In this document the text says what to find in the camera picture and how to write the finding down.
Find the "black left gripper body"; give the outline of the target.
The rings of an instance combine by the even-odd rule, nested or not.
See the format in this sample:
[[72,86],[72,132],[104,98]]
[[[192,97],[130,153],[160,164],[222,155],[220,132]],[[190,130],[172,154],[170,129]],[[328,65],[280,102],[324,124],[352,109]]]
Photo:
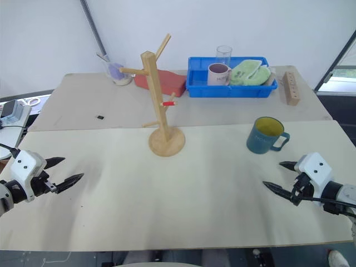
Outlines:
[[57,186],[48,180],[49,177],[48,173],[42,171],[38,176],[32,178],[31,189],[34,196],[41,196],[49,192],[58,193]]

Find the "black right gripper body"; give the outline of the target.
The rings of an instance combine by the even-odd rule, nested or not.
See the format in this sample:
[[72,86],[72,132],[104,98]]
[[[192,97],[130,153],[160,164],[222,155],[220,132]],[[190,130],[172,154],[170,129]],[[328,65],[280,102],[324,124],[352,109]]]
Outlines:
[[295,206],[300,204],[303,197],[313,197],[314,187],[310,181],[311,179],[304,172],[296,177],[290,199]]

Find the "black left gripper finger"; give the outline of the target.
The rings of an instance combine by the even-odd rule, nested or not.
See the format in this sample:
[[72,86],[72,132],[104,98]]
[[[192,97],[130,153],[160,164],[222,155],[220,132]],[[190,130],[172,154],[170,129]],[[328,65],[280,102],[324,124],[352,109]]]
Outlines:
[[64,182],[56,185],[56,194],[60,194],[61,192],[71,188],[73,185],[75,185],[80,179],[84,176],[84,173],[81,174],[76,174],[73,176],[70,176],[64,180]]
[[46,159],[46,165],[45,165],[44,169],[46,170],[46,169],[52,168],[52,167],[58,165],[63,160],[65,160],[64,157],[52,157],[52,158]]

